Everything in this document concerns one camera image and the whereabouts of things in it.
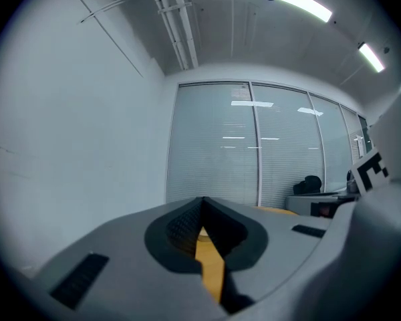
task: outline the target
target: vent grille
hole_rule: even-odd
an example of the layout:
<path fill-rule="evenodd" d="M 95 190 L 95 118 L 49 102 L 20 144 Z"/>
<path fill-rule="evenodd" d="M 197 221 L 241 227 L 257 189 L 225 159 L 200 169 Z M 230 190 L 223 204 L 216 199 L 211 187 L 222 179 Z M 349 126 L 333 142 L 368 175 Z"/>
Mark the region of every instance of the vent grille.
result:
<path fill-rule="evenodd" d="M 319 228 L 313 228 L 309 226 L 296 225 L 292 228 L 293 231 L 299 232 L 306 235 L 311 235 L 312 237 L 322 238 L 325 234 L 325 230 Z"/>
<path fill-rule="evenodd" d="M 104 255 L 87 255 L 50 295 L 68 308 L 75 309 L 108 260 Z"/>

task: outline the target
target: ceiling light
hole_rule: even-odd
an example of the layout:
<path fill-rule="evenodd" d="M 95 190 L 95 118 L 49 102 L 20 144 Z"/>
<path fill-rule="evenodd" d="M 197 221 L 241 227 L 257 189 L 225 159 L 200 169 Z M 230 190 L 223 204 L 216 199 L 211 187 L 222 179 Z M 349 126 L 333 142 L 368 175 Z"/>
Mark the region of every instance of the ceiling light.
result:
<path fill-rule="evenodd" d="M 272 102 L 260 102 L 260 101 L 232 101 L 232 106 L 257 106 L 257 107 L 272 107 Z"/>
<path fill-rule="evenodd" d="M 286 3 L 290 3 L 294 6 L 304 9 L 305 11 L 312 13 L 313 15 L 324 20 L 325 22 L 329 21 L 332 15 L 332 12 L 329 9 L 326 9 L 323 5 L 317 3 L 314 0 L 282 0 L 282 1 L 285 1 Z"/>
<path fill-rule="evenodd" d="M 361 54 L 363 54 L 366 59 L 374 66 L 374 69 L 376 69 L 377 72 L 381 72 L 385 68 L 383 64 L 380 63 L 380 60 L 377 58 L 374 52 L 370 49 L 370 46 L 363 43 L 360 46 L 360 51 Z"/>
<path fill-rule="evenodd" d="M 310 108 L 304 108 L 304 107 L 299 108 L 297 111 L 302 113 L 316 114 L 318 116 L 321 116 L 323 114 L 323 112 L 318 112 L 317 110 L 312 110 Z"/>

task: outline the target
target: window blinds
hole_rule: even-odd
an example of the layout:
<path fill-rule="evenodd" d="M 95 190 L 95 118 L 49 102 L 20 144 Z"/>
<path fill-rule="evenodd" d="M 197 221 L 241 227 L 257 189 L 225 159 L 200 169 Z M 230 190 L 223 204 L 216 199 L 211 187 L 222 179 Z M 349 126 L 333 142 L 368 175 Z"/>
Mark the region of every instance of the window blinds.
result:
<path fill-rule="evenodd" d="M 284 208 L 294 184 L 308 175 L 322 184 L 323 159 L 319 130 L 307 94 L 253 85 L 262 152 L 261 205 Z"/>
<path fill-rule="evenodd" d="M 355 164 L 359 161 L 360 154 L 365 155 L 366 153 L 360 119 L 355 113 L 347 108 L 342 107 L 342 112 L 345 117 L 346 126 L 348 127 L 350 147 L 352 150 L 352 162 Z"/>
<path fill-rule="evenodd" d="M 257 138 L 248 84 L 178 89 L 166 202 L 196 196 L 257 204 Z"/>
<path fill-rule="evenodd" d="M 348 132 L 339 105 L 316 96 L 311 99 L 325 151 L 325 188 L 326 191 L 336 191 L 346 186 L 346 175 L 352 166 Z"/>

